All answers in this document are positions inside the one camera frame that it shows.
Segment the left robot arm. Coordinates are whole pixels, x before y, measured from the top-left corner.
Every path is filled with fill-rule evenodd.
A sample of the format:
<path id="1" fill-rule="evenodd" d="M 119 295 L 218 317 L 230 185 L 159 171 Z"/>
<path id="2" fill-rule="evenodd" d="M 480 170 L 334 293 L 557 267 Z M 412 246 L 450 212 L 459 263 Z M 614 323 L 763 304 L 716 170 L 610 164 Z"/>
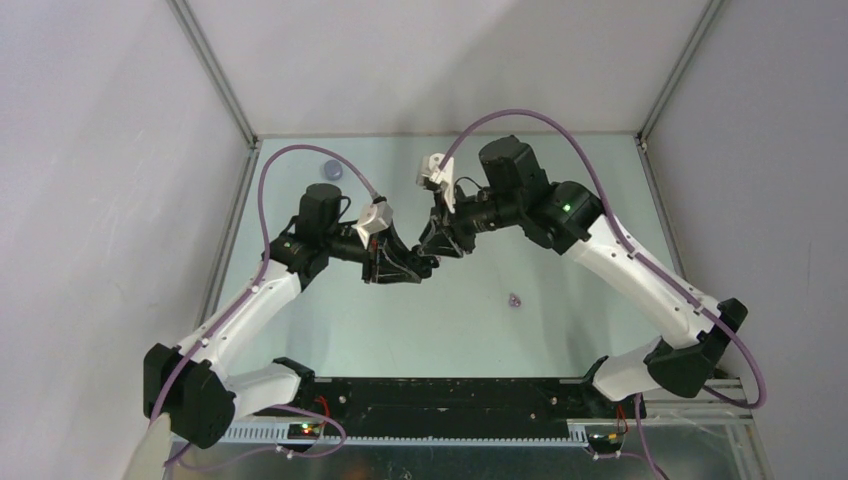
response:
<path id="1" fill-rule="evenodd" d="M 237 374 L 233 363 L 264 326 L 300 295 L 333 259 L 361 265 L 370 284 L 419 284 L 437 257 L 408 248 L 390 221 L 370 233 L 365 222 L 344 222 L 341 190 L 326 183 L 306 188 L 299 211 L 270 241 L 242 292 L 177 345 L 154 345 L 143 361 L 143 412 L 170 418 L 172 433 L 205 449 L 233 421 L 279 404 L 304 416 L 316 403 L 305 382 L 309 369 L 290 360 Z"/>

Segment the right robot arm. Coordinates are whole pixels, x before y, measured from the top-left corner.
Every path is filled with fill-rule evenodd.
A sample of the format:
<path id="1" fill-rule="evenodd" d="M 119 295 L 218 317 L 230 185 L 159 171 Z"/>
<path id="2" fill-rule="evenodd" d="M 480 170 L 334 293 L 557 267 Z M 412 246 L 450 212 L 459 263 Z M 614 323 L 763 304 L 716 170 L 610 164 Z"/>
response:
<path id="1" fill-rule="evenodd" d="M 461 258 L 474 250 L 478 234 L 518 226 L 536 245 L 587 268 L 633 302 L 660 336 L 590 368 L 581 402 L 593 417 L 610 416 L 623 399 L 644 391 L 694 398 L 706 390 L 747 307 L 735 298 L 717 301 L 657 264 L 588 188 L 550 181 L 529 144 L 502 137 L 478 158 L 488 184 L 469 196 L 456 185 L 453 159 L 423 157 L 416 182 L 433 192 L 435 205 L 419 238 L 421 254 Z"/>

